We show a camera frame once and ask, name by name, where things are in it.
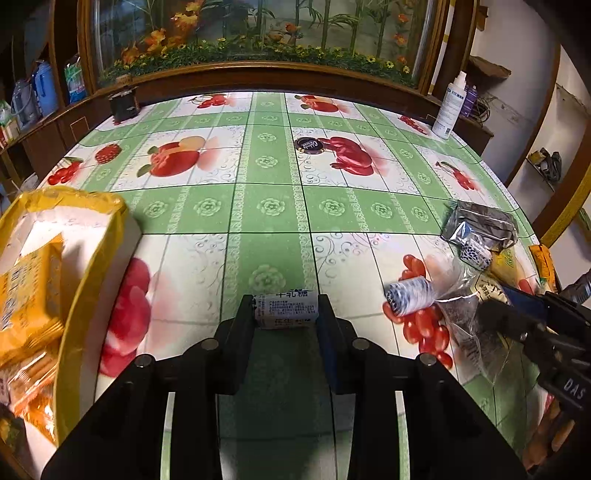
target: fruit pattern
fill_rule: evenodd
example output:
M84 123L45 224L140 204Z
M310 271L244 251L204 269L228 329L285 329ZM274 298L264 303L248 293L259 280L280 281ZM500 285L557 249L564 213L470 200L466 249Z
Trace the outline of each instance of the fruit pattern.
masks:
M402 115L400 117L405 124L407 124L410 128L414 128L417 132L423 135L428 135L429 133L425 131L423 127L421 127L418 123L416 123L412 118L409 116Z
M49 185L57 185L58 183L68 183L74 178L74 175L78 172L78 169L82 165L82 160L72 159L72 163L69 166L56 170L53 175L50 175L47 179Z
M107 377L117 377L129 365L148 332L151 306L145 295L149 286L148 265L132 258L111 312L100 356L100 373Z
M462 187L464 190L479 190L474 180L468 177L459 168L454 167L446 161L435 162L435 165L437 167L445 167L444 170L451 171L457 182L460 184L460 187Z
M304 110L312 108L318 112L334 113L339 110L332 98L318 97L314 95L296 95L295 98L302 101L301 107Z
M368 176L374 173L372 159L361 146L343 137L330 137L330 139L318 139L326 150L332 150L336 154L336 162L330 166L337 170L344 170L353 175Z
M154 177L172 177L192 168L199 160L199 150L205 146L203 137L185 137L160 147L151 147L150 163L140 167L137 176L150 173Z
M111 143L106 147L101 148L95 154L95 160L99 165L104 165L105 163L114 160L117 155L121 153L121 147L116 143Z
M228 105L229 99L225 93L217 93L215 95L206 95L209 98L206 100L200 100L198 97L191 99L192 103L197 104L197 108L208 108L210 106L221 106Z
M413 255L405 255L402 259L406 270L403 270L400 280L414 277L425 277L427 271L422 260ZM430 353L434 355L447 369L453 367L452 357L446 353L449 346L449 330L441 325L443 315L435 304L415 313L398 317L392 311L390 304L385 301L382 305L384 315L396 325L404 325L402 334L411 345L418 344L419 353Z

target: wooden shelf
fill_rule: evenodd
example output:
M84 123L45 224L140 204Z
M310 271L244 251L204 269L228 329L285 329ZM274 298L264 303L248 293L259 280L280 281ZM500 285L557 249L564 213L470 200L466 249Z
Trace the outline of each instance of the wooden shelf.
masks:
M569 103L572 104L572 106L574 106L581 113L585 114L586 116L591 116L591 112L589 111L589 108L587 108L587 106L579 98L577 98L575 95L570 93L561 84L559 84L559 83L556 84L556 90L558 90L558 93L562 96L563 102L568 101Z

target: plastic packaging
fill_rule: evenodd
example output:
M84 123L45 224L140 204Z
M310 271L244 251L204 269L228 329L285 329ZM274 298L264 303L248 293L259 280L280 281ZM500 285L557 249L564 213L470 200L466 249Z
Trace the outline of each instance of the plastic packaging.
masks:
M10 408L19 415L39 392L56 377L59 340L3 372L8 379Z
M19 416L39 430L51 443L57 444L53 414L53 384L46 386L27 404Z
M311 325L318 318L318 294L310 290L257 295L254 306L256 322L264 329Z
M86 97L86 88L84 86L84 78L82 77L82 64L80 63L80 56L78 54L74 55L66 64L64 75L66 76L68 92L70 93L70 103L77 102Z
M464 105L462 106L462 110L460 111L460 115L463 116L470 116L470 112L474 108L474 104L476 100L478 100L478 92L476 91L476 87L474 85L470 85L466 87L466 100L464 100Z
M0 277L0 368L27 358L63 333L62 250L59 234Z
M0 127L7 144L15 141L20 135L17 119L10 113L10 105L4 100L0 100Z
M441 103L439 114L433 124L433 133L438 137L448 139L456 124L457 117L466 100L466 72L460 72L453 83L447 86L447 92Z
M545 245L530 245L530 252L534 257L538 275L542 280L546 281L550 290L556 293L556 274L550 250Z
M456 285L436 303L450 326L452 338L468 360L494 384L506 363L511 341L482 328L476 309L487 299L508 303L494 279L466 265Z
M438 291L425 277L414 277L385 285L384 294L392 312L403 317L431 306Z
M515 218L498 208L458 200L441 236L462 247L470 234L477 234L488 250L501 252L517 242Z

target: yellow snack bag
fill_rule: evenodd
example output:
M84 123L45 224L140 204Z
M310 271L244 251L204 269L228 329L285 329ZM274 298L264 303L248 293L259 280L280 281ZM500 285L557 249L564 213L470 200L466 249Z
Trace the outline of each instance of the yellow snack bag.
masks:
M0 277L0 369L25 359L63 333L62 250L59 234Z
M554 273L554 262L552 262L550 250L545 245L530 245L530 252L534 257L535 266L538 269L540 278L546 280L550 289L556 293L556 275Z

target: strawberry print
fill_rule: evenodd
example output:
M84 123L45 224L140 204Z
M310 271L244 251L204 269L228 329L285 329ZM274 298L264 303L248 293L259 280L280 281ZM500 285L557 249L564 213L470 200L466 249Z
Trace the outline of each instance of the strawberry print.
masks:
M99 165L105 164L113 160L117 155L121 153L121 147L116 143L111 143L106 147L101 148L95 154L95 160Z

